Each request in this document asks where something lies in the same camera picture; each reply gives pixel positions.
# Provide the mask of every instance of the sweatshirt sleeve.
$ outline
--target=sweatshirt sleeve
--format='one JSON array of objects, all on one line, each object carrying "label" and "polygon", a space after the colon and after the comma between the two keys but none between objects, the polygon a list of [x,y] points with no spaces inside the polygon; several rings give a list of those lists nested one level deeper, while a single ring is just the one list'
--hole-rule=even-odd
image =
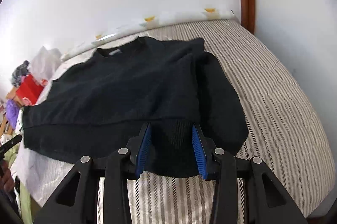
[{"label": "sweatshirt sleeve", "polygon": [[236,155],[248,136],[239,96],[213,54],[201,54],[195,69],[201,129],[217,147]]}]

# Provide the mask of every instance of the purple cloth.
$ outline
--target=purple cloth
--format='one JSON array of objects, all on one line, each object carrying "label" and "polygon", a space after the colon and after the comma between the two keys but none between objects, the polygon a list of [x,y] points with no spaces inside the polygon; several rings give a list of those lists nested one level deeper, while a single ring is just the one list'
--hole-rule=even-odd
[{"label": "purple cloth", "polygon": [[6,118],[9,124],[15,130],[17,117],[19,115],[20,108],[16,105],[14,100],[8,100],[6,105]]}]

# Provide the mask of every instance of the folded black shirt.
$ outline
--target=folded black shirt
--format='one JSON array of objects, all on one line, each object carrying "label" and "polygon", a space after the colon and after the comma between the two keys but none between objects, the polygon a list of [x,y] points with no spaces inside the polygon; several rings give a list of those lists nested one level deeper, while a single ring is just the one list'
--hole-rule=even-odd
[{"label": "folded black shirt", "polygon": [[145,169],[198,175],[192,124],[235,155],[248,135],[239,97],[203,39],[150,37],[98,48],[53,81],[47,99],[23,112],[25,147],[70,163],[125,147],[145,121],[152,145]]}]

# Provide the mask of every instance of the bed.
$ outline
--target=bed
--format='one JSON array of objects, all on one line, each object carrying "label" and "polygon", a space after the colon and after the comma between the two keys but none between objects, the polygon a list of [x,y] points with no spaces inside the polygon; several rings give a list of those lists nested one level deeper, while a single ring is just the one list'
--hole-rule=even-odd
[{"label": "bed", "polygon": [[[305,217],[322,202],[335,183],[335,164],[329,143],[308,98],[266,46],[237,22],[214,20],[147,30],[101,47],[119,46],[136,36],[159,40],[203,37],[205,50],[217,56],[245,112],[249,136],[237,157],[261,157]],[[65,61],[53,78],[60,77],[72,65],[86,61],[93,52],[94,49]],[[51,85],[46,86],[37,103],[46,99]],[[19,117],[16,130],[20,127]],[[20,180],[41,206],[72,167],[25,149],[22,144],[16,163]],[[176,179],[144,172],[139,180],[128,181],[132,221],[139,224],[152,219],[153,223],[206,224],[213,190],[214,182],[203,181],[199,176]],[[238,223],[243,223],[240,180],[238,193]],[[102,209],[102,204],[98,204],[98,209]]]}]

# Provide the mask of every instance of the red bag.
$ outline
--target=red bag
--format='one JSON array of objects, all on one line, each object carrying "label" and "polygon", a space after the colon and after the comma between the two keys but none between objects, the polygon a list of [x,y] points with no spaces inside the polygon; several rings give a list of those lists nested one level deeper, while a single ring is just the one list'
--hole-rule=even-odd
[{"label": "red bag", "polygon": [[43,86],[40,85],[31,74],[29,74],[20,87],[16,90],[16,95],[23,101],[25,105],[34,105],[39,98]]}]

